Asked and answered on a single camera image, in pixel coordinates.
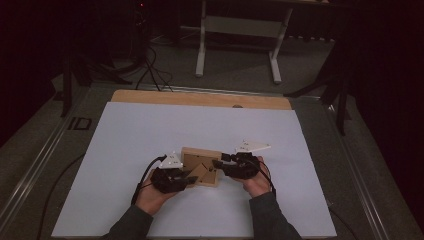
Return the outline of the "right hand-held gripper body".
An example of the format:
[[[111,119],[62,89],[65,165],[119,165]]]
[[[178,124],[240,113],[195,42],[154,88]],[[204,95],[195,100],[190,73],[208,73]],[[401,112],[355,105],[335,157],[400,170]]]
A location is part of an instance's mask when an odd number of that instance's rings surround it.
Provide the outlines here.
[[[254,152],[269,149],[270,144],[259,143],[255,141],[243,140],[242,143],[235,148],[235,160],[224,163],[229,167],[223,172],[226,176],[237,179],[250,179],[257,175],[260,171],[260,162]]]

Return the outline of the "black metal stand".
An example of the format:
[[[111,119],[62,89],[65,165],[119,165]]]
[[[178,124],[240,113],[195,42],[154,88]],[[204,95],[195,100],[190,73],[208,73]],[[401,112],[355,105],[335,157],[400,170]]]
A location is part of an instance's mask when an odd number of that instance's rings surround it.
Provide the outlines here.
[[[330,106],[338,100],[336,111],[336,127],[344,136],[344,119],[346,116],[346,103],[348,85],[353,67],[352,56],[346,46],[336,42],[326,58],[313,83],[297,91],[287,94],[287,97],[297,98],[314,89],[325,86],[325,90],[319,97],[323,105]]]
[[[139,60],[134,60],[129,66],[110,69],[82,53],[66,53],[63,58],[63,89],[60,94],[60,100],[63,102],[61,116],[65,117],[72,107],[73,80],[81,86],[90,86],[93,82],[91,73],[95,72],[108,81],[128,85],[129,81],[124,80],[120,75],[136,70],[139,63]]]

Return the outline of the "wooden photo frame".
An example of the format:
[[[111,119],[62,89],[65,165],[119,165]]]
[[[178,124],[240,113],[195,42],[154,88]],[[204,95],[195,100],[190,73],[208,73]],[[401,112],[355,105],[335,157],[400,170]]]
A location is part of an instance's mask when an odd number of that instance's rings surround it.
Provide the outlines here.
[[[183,170],[189,177],[196,177],[195,185],[216,187],[218,172],[214,160],[221,159],[219,151],[183,147],[181,150]]]

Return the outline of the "person's left hand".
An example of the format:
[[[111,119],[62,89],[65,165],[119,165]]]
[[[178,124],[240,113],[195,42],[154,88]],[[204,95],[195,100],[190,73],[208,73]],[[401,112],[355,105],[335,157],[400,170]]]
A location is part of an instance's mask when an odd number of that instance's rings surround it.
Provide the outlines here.
[[[139,190],[135,205],[146,212],[147,214],[154,216],[159,212],[161,207],[167,200],[174,197],[176,192],[173,193],[162,193],[157,190],[151,181],[151,177],[154,170],[151,170],[148,174],[148,178],[142,183],[142,187]]]

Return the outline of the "white metal table frame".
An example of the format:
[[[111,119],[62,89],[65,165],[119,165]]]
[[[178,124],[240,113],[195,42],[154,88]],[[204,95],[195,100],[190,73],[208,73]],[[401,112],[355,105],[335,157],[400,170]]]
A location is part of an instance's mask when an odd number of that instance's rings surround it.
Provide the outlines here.
[[[294,8],[285,7],[281,21],[270,21],[208,15],[207,1],[208,0],[201,0],[200,44],[195,75],[197,77],[202,77],[204,74],[207,32],[266,37],[273,38],[275,40],[275,46],[269,52],[269,62],[274,83],[281,84],[283,80],[281,78],[278,64],[278,54],[286,35]]]

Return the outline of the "dark equipment rack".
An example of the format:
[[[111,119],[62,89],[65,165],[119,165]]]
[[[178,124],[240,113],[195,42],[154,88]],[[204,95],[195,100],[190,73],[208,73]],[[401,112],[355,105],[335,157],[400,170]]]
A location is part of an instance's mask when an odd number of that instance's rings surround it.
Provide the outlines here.
[[[146,58],[148,46],[148,20],[145,0],[131,0],[133,4],[133,39],[136,59],[143,62]]]

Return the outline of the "person's right hand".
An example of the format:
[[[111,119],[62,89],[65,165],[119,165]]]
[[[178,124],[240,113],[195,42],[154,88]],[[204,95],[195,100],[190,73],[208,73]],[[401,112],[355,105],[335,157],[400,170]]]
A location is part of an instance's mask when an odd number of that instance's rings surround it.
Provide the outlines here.
[[[271,192],[272,190],[271,184],[269,182],[269,170],[264,163],[264,159],[259,156],[258,160],[260,161],[261,167],[261,170],[258,172],[258,174],[251,179],[241,180],[244,190],[247,191],[252,198]]]

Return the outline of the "metal floor rail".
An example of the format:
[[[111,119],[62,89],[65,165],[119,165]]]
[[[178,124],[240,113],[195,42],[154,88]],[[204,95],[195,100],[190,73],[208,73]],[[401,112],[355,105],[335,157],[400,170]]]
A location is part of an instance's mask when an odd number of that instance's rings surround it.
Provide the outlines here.
[[[83,99],[77,97],[64,117],[61,103],[47,102],[0,148],[0,232],[15,218]]]
[[[367,217],[367,221],[373,233],[374,239],[390,240],[386,228],[381,221],[381,217],[376,208],[374,199],[372,198],[370,191],[368,190],[364,178],[357,165],[356,159],[336,125],[337,114],[335,108],[332,105],[324,105],[323,109],[330,122],[333,133],[336,135],[339,143],[341,144],[342,152],[346,157],[348,172],[351,176],[353,186],[361,202],[364,214]]]
[[[249,92],[249,91],[233,91],[233,90],[220,90],[220,89],[205,89],[205,88],[192,88],[192,87],[180,87],[171,86],[169,87],[155,87],[151,84],[142,84],[138,87],[139,90],[152,90],[152,91],[163,91],[163,92],[187,92],[187,93],[210,93],[210,94],[224,94],[224,95],[248,95],[248,96],[270,96],[270,97],[288,97],[287,94],[283,93],[267,93],[267,92]],[[323,93],[323,90],[313,90],[300,97],[312,97],[318,98]]]

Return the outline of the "white table sheet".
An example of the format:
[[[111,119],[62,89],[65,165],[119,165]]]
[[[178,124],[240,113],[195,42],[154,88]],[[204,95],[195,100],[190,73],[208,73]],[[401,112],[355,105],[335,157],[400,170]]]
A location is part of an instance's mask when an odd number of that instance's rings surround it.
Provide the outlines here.
[[[244,141],[264,144],[260,156],[287,220],[304,238],[336,234],[296,113],[227,107],[110,102],[52,232],[98,237],[128,209],[136,185],[158,156],[184,147],[233,153]],[[155,216],[152,238],[250,238],[249,195],[221,176],[170,199]]]

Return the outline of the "black rectangular floor bracket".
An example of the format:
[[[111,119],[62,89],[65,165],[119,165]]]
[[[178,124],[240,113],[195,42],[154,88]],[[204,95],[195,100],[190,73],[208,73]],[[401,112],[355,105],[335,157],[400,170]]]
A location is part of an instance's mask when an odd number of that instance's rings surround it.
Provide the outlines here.
[[[92,125],[91,118],[73,117],[68,125],[68,130],[89,130]]]

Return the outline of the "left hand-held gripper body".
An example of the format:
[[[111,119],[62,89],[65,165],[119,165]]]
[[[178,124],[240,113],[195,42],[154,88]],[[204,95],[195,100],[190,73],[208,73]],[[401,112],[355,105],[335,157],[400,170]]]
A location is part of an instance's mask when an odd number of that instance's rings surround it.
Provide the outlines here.
[[[159,158],[160,164],[154,170],[151,181],[161,193],[183,191],[189,185],[189,179],[182,171],[183,163],[175,153]]]

